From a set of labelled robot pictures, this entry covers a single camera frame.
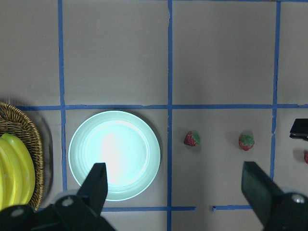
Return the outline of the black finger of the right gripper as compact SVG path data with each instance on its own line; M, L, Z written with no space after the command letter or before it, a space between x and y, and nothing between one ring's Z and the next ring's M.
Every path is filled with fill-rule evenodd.
M291 127L289 137L292 139L300 139L308 141L308 119L307 118L295 119Z

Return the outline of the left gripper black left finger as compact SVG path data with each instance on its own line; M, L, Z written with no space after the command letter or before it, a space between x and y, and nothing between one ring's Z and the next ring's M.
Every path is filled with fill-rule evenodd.
M96 215L100 215L108 193L105 163L95 163L77 192L80 198Z

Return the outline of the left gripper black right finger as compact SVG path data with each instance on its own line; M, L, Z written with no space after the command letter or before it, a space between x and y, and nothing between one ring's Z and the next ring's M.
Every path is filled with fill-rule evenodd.
M241 190L262 225L266 225L274 207L284 192L256 162L245 161L242 169Z

